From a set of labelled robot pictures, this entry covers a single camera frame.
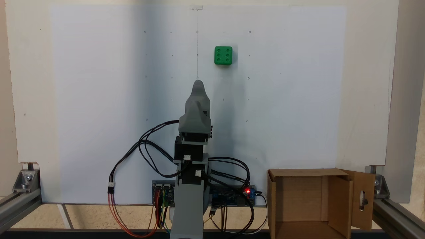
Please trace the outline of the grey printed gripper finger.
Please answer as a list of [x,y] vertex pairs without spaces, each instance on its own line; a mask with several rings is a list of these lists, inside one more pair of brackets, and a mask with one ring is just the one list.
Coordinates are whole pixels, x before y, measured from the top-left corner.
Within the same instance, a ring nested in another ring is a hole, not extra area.
[[193,83],[191,94],[185,102],[185,113],[189,111],[189,107],[193,102],[199,102],[200,111],[207,117],[211,116],[211,100],[207,96],[204,83],[201,80],[196,80]]

